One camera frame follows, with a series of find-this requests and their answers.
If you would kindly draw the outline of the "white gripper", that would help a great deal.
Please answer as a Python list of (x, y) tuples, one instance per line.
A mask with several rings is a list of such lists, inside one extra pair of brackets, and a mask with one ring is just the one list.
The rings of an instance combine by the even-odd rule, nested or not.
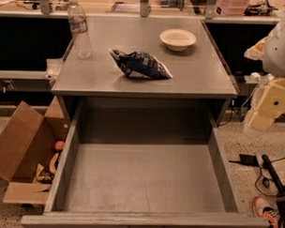
[[(253, 61), (263, 60), (265, 39), (261, 39), (248, 48), (244, 57)], [(252, 113), (247, 122), (250, 129), (267, 130), (285, 112), (285, 79), (274, 80), (264, 87), (262, 99), (256, 107), (257, 113)]]

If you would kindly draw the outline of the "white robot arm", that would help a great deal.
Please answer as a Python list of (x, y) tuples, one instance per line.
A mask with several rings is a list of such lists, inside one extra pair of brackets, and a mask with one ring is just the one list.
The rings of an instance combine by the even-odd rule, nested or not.
[(245, 117), (244, 132), (255, 134), (268, 130), (285, 112), (285, 16), (244, 57), (262, 61), (263, 70), (273, 76), (273, 81), (259, 83)]

